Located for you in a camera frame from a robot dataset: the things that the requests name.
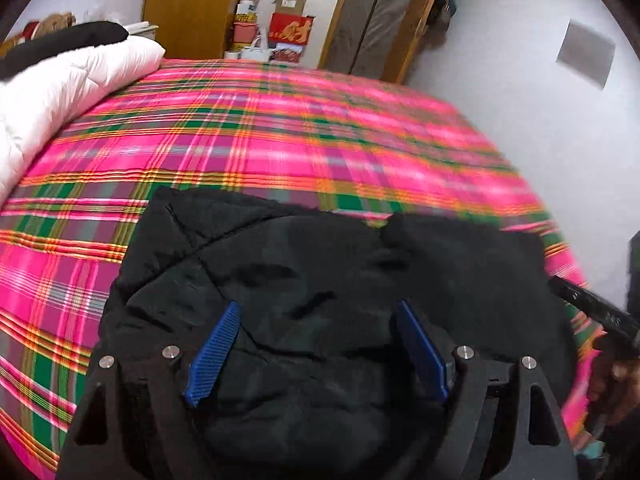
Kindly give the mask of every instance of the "red paper with chinese character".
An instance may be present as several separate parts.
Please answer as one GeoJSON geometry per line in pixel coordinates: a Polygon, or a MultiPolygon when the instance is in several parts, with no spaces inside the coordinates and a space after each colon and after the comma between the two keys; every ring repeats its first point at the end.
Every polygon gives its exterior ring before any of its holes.
{"type": "Polygon", "coordinates": [[[274,12],[269,27],[269,39],[278,43],[306,45],[313,24],[312,16],[292,16],[274,12]]]}

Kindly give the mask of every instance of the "storage items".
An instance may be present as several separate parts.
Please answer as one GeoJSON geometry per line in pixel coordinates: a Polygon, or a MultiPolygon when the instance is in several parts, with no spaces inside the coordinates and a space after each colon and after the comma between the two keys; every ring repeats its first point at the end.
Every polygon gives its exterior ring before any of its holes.
{"type": "Polygon", "coordinates": [[[275,59],[299,63],[309,42],[313,16],[294,16],[275,12],[271,17],[269,41],[276,44],[275,59]]]}
{"type": "Polygon", "coordinates": [[[236,8],[234,23],[256,23],[258,15],[255,13],[255,9],[256,5],[251,0],[240,0],[236,8]]]}
{"type": "Polygon", "coordinates": [[[268,62],[271,59],[271,50],[267,40],[267,31],[260,27],[260,34],[254,39],[251,46],[246,46],[240,51],[240,59],[268,62]]]}
{"type": "Polygon", "coordinates": [[[234,43],[251,43],[258,26],[255,23],[234,23],[234,43]]]}
{"type": "Polygon", "coordinates": [[[235,43],[234,42],[234,43],[231,44],[231,48],[229,50],[240,52],[242,49],[244,49],[244,47],[251,46],[252,43],[253,43],[253,40],[248,41],[246,43],[235,43]]]}
{"type": "Polygon", "coordinates": [[[279,14],[291,14],[292,16],[302,16],[305,10],[306,0],[275,0],[275,12],[279,14]]]}

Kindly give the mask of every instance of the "red box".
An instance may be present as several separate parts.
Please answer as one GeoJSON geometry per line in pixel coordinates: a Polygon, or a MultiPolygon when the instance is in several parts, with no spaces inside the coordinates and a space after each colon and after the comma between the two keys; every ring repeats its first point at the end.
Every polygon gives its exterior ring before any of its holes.
{"type": "Polygon", "coordinates": [[[274,12],[269,26],[269,39],[276,43],[306,45],[313,24],[313,16],[292,16],[274,12]]]}
{"type": "Polygon", "coordinates": [[[257,30],[255,23],[234,23],[234,43],[251,43],[257,30]]]}

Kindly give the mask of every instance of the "plaid pattern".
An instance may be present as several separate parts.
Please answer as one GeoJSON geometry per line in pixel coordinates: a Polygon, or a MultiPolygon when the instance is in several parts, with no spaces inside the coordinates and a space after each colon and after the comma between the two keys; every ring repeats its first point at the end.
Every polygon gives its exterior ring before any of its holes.
{"type": "MultiPolygon", "coordinates": [[[[0,427],[51,479],[109,286],[157,186],[215,186],[382,222],[443,214],[537,232],[549,272],[584,279],[539,200],[449,104],[348,76],[169,60],[67,126],[0,212],[0,427]]],[[[571,433],[596,331],[580,345],[571,433]]]]}

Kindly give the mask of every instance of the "white bag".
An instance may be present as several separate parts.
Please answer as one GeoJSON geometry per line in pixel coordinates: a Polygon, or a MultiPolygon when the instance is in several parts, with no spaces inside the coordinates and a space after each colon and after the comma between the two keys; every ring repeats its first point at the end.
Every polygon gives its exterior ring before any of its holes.
{"type": "Polygon", "coordinates": [[[251,59],[253,61],[268,62],[271,59],[271,50],[267,41],[266,27],[260,27],[260,34],[256,36],[251,46],[246,46],[240,52],[240,59],[251,59]]]}

